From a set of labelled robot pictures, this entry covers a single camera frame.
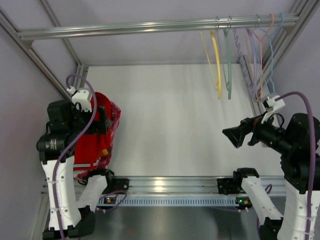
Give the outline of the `yellow hanger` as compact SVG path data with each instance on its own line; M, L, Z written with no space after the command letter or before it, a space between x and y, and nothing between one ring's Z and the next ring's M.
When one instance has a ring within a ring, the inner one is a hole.
M205 36L204 36L204 31L200 31L200 36L202 40L202 44L204 47L207 63L209 66L210 74L212 77L213 85L215 87L215 90L217 91L217 99L220 100L222 97L222 70L221 70L221 58L220 58L220 51L219 51L219 43L218 43L218 35L215 30L210 30L210 37L212 41L212 46L214 50L214 56L215 56L215 65L216 65L216 73L217 73L217 79L215 76L215 72L212 67L211 59L209 56L209 50L206 44Z

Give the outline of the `red trousers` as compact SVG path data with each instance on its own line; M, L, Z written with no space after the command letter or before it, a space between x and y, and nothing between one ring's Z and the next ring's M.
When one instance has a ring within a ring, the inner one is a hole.
M112 103L104 94L95 93L97 111L88 131L77 141L73 170L105 169L112 151Z

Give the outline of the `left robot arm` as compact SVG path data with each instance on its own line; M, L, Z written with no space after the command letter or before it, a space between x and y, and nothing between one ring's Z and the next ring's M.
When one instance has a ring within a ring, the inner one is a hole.
M76 239L95 230L102 197L113 207L129 180L108 169L121 110L104 95L89 102L59 100L47 107L49 121L36 148L49 195L45 240Z

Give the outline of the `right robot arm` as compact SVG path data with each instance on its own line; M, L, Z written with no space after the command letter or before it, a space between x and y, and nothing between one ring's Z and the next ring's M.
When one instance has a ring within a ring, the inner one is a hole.
M251 134L249 146L262 143L280 154L286 188L284 213L274 206L255 168L238 168L231 178L217 180L220 194L247 194L258 217L262 240L314 239L320 206L320 156L311 149L318 147L320 139L320 122L316 118L313 127L314 132L310 132L307 114L295 113L287 128L274 126L272 118L263 121L263 115L259 115L222 130L237 149Z

